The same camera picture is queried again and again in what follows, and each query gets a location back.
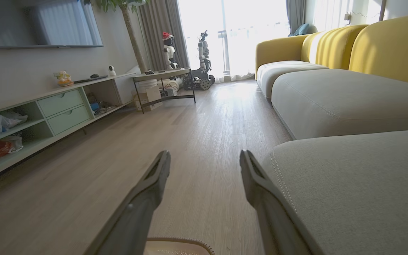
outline robot wheel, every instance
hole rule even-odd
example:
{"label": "robot wheel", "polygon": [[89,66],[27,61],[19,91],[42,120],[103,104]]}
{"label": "robot wheel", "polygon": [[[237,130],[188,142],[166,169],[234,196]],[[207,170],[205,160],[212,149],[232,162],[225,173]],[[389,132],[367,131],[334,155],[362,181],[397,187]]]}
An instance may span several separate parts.
{"label": "robot wheel", "polygon": [[201,81],[199,81],[199,87],[201,87],[202,90],[210,89],[211,85],[212,84],[209,79],[201,79]]}
{"label": "robot wheel", "polygon": [[209,80],[210,80],[211,85],[215,84],[215,76],[213,76],[212,74],[209,75]]}

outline white camera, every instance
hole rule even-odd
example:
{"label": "white camera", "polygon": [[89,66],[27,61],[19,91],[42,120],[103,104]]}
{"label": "white camera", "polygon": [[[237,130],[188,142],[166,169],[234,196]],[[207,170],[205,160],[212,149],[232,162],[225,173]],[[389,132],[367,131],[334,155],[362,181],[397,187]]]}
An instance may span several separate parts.
{"label": "white camera", "polygon": [[110,70],[110,76],[116,76],[116,72],[114,71],[114,66],[110,65],[108,69]]}

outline wheeled robot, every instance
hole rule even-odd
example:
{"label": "wheeled robot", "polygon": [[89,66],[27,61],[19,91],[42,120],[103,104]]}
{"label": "wheeled robot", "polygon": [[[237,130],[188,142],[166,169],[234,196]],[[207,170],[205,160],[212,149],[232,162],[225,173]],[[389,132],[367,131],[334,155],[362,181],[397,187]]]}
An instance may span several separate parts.
{"label": "wheeled robot", "polygon": [[183,87],[187,90],[192,89],[192,86],[202,90],[208,90],[210,86],[215,83],[215,77],[209,75],[212,66],[209,59],[209,48],[205,40],[207,36],[206,30],[204,33],[201,33],[201,39],[199,39],[198,43],[200,68],[191,71],[193,79],[191,79],[190,74],[186,74],[183,77]]}

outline white bucket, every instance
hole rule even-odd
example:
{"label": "white bucket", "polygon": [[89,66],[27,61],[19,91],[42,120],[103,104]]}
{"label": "white bucket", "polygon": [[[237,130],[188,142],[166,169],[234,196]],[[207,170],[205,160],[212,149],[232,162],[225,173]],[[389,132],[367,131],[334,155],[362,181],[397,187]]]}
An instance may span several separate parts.
{"label": "white bucket", "polygon": [[138,82],[138,92],[146,93],[146,89],[150,89],[151,87],[155,87],[155,86],[157,86],[156,79]]}

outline cable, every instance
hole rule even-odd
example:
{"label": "cable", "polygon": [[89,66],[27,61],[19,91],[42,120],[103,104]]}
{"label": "cable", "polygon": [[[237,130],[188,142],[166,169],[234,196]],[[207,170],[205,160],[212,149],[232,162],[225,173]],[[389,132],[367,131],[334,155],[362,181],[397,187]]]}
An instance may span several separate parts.
{"label": "cable", "polygon": [[[351,13],[353,13],[354,15],[360,15],[360,16],[362,16],[362,17],[369,18],[368,16],[364,16],[363,14],[361,14],[361,13],[359,13],[359,12],[358,12],[358,13],[354,13],[353,11],[351,11]],[[377,15],[380,15],[380,13],[377,13],[376,15],[370,17],[370,19],[374,18],[374,17],[377,16]]]}

